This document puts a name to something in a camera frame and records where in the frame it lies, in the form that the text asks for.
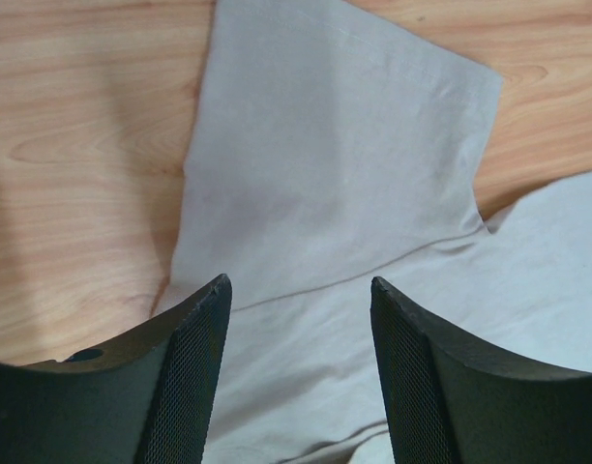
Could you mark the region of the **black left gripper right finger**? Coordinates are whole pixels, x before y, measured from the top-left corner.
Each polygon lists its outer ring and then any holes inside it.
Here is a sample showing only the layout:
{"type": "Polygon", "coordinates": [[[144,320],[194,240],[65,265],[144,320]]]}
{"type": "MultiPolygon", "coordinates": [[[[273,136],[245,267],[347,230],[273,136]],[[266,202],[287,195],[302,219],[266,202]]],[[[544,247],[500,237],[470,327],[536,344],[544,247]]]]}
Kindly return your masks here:
{"type": "Polygon", "coordinates": [[[592,463],[592,373],[538,362],[381,277],[370,323],[398,463],[592,463]]]}

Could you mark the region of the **beige t shirt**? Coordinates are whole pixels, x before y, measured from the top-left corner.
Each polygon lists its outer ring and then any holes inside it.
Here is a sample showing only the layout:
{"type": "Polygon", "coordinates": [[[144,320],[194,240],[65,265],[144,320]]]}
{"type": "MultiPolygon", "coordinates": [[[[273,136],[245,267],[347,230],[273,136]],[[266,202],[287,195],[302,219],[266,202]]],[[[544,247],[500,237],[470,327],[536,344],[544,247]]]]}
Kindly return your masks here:
{"type": "Polygon", "coordinates": [[[207,463],[387,463],[370,282],[592,372],[592,171],[490,219],[502,77],[342,1],[221,1],[161,308],[232,282],[207,463]]]}

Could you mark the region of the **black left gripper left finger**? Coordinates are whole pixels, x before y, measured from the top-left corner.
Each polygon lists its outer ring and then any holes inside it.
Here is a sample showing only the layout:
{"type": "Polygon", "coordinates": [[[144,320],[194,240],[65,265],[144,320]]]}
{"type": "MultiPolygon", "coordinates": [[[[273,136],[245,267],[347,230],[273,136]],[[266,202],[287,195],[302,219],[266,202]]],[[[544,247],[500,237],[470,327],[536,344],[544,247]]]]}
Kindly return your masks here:
{"type": "Polygon", "coordinates": [[[64,361],[0,362],[0,463],[198,463],[229,323],[219,275],[64,361]]]}

